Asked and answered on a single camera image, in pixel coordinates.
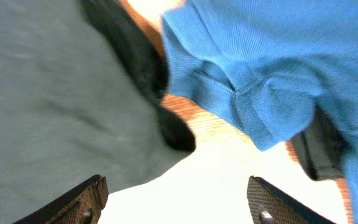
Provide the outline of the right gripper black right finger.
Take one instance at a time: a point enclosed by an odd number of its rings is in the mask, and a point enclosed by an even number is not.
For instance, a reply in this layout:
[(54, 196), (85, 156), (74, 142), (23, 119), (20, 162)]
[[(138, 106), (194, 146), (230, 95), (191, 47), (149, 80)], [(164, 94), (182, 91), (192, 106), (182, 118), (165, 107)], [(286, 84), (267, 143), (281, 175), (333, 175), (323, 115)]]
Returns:
[(261, 177), (249, 177), (247, 199), (255, 224), (334, 224)]

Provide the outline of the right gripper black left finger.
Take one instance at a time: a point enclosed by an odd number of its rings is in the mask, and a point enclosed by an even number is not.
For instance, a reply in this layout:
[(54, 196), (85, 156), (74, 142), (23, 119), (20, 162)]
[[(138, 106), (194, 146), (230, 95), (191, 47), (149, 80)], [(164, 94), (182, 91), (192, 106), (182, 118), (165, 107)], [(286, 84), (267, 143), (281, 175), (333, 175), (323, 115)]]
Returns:
[(106, 178), (94, 175), (14, 224), (97, 224), (108, 195)]

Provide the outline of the dark green shorts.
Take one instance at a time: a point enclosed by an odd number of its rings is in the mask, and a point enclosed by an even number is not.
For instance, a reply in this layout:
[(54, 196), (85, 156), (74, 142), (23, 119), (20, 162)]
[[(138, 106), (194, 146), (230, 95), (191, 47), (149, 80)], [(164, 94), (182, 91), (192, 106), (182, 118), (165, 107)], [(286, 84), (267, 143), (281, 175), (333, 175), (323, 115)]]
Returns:
[(117, 192), (196, 148), (168, 68), (119, 1), (0, 1), (0, 223), (95, 176)]

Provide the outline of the black garment under blue shirt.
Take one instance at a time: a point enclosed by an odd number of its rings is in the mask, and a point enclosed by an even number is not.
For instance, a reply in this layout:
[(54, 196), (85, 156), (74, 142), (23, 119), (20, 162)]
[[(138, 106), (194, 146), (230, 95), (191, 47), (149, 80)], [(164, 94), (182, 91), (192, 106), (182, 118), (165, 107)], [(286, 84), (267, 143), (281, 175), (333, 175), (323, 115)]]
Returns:
[(311, 123), (291, 139), (298, 161), (313, 181), (343, 179), (342, 155), (348, 143), (317, 106)]

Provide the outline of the blue polo shirt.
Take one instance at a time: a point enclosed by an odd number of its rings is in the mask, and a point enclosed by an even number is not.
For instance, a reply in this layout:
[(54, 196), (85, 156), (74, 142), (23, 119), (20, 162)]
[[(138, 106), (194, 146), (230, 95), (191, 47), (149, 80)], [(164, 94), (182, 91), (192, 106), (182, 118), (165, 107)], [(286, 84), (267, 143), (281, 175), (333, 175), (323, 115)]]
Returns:
[(187, 1), (162, 16), (169, 92), (266, 151), (321, 108), (348, 142), (358, 223), (358, 1)]

